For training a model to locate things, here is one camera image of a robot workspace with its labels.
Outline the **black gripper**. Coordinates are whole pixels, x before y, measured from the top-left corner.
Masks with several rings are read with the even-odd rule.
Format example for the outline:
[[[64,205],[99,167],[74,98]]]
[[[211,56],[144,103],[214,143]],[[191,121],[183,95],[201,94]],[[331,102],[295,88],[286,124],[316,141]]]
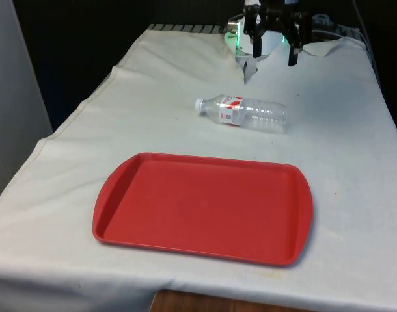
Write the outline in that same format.
[[[268,15],[283,15],[284,32],[290,45],[288,65],[295,66],[298,56],[306,44],[312,41],[312,15],[305,12],[294,12],[299,6],[298,0],[261,0],[260,4],[245,5],[244,30],[253,45],[253,58],[262,54],[262,36],[266,32]]]

